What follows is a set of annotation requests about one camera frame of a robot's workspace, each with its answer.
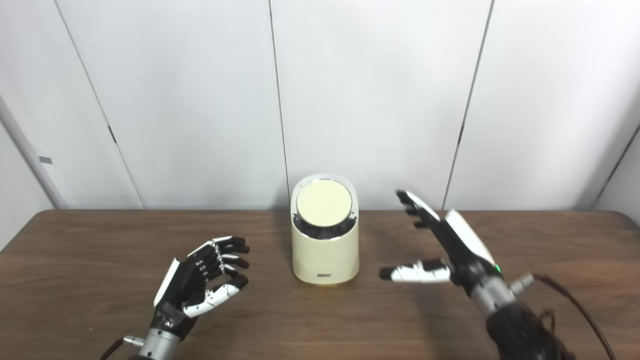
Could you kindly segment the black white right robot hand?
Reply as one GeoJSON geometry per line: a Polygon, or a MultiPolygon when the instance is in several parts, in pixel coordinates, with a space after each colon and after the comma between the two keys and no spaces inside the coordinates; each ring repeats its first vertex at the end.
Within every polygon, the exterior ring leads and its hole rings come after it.
{"type": "Polygon", "coordinates": [[[443,259],[419,259],[416,262],[382,267],[378,272],[381,280],[394,283],[435,284],[450,281],[462,287],[470,296],[474,287],[486,277],[500,278],[493,257],[481,240],[473,240],[469,231],[462,226],[455,227],[455,212],[450,210],[446,216],[439,216],[416,194],[404,189],[395,192],[405,207],[405,212],[418,219],[414,227],[432,232],[448,256],[443,259]]]}

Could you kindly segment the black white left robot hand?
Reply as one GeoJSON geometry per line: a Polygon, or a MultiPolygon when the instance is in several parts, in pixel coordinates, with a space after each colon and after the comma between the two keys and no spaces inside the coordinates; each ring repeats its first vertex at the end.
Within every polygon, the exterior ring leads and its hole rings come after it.
{"type": "Polygon", "coordinates": [[[246,239],[235,235],[202,243],[184,260],[174,258],[153,300],[150,327],[184,341],[199,316],[235,296],[249,283],[238,271],[250,264],[239,255],[250,252],[246,239]]]}

